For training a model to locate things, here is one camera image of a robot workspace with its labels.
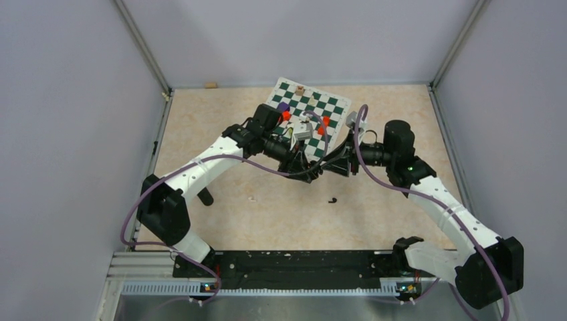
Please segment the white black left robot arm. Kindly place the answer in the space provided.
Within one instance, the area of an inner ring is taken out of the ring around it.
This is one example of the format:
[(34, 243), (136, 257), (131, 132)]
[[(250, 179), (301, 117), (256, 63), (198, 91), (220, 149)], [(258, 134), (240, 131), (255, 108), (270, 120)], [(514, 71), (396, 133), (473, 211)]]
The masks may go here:
[(213, 202), (207, 187), (217, 177), (239, 163), (249, 162), (259, 153), (279, 162), (275, 174), (311, 182), (320, 173), (320, 162), (308, 162), (303, 141), (313, 134), (312, 119), (324, 122), (313, 111), (303, 112), (292, 124), (289, 141), (273, 135), (284, 120), (283, 112), (260, 104), (243, 124), (233, 124), (204, 152), (183, 167), (162, 178), (148, 176), (142, 185), (134, 209), (141, 225), (167, 247), (184, 255), (189, 268), (198, 276), (209, 275), (214, 268), (212, 248), (191, 228), (188, 204), (198, 197), (209, 206)]

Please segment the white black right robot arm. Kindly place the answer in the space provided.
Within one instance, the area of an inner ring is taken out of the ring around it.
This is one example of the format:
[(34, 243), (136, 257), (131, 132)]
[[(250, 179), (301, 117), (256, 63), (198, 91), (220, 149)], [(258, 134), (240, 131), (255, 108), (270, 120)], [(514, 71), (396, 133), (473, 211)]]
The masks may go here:
[(455, 286), (472, 308), (481, 309), (524, 286), (524, 247), (515, 237), (502, 238), (486, 227), (444, 186), (436, 172), (415, 154), (409, 123), (391, 120), (382, 142), (363, 143), (349, 125), (343, 143), (324, 157), (326, 171), (355, 175), (361, 164), (384, 167), (396, 189), (421, 207), (454, 243), (444, 250), (422, 237), (396, 240), (392, 267), (402, 276), (421, 270)]

